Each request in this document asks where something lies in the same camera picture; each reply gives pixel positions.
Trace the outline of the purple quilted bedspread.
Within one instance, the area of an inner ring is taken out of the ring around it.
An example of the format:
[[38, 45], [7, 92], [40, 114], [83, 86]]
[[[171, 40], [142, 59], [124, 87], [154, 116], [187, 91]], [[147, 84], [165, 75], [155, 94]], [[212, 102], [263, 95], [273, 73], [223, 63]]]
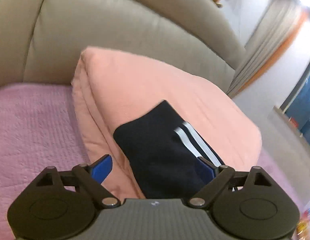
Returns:
[[49, 164], [70, 168], [88, 160], [71, 88], [11, 85], [0, 89], [0, 239], [13, 239], [11, 202]]

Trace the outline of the dark navy hooded sweatshirt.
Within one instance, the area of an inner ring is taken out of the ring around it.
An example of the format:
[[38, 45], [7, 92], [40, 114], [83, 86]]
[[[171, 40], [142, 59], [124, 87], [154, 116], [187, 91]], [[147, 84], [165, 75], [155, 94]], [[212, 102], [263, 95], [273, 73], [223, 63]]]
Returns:
[[167, 102], [119, 126], [114, 140], [148, 199], [190, 198], [211, 180], [196, 173], [197, 157], [224, 164], [214, 149]]

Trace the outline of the blue glass window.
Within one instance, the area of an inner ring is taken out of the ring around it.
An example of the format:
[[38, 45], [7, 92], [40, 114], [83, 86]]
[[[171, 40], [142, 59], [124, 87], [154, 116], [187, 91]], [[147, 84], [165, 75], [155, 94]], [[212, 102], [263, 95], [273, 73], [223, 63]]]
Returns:
[[280, 110], [310, 146], [310, 62]]

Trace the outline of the beige leather headboard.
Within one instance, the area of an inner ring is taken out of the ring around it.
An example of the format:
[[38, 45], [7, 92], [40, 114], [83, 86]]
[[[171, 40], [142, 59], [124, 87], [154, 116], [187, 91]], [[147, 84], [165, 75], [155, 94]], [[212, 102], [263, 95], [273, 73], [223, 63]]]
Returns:
[[87, 47], [151, 57], [223, 91], [245, 54], [212, 0], [0, 0], [0, 87], [68, 85]]

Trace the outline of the beige striped curtain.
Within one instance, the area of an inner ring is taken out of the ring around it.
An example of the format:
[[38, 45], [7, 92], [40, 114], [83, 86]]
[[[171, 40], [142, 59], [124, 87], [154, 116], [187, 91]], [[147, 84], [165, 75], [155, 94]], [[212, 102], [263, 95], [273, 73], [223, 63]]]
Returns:
[[246, 56], [227, 95], [235, 97], [262, 77], [292, 45], [307, 19], [298, 0], [273, 0], [246, 44]]

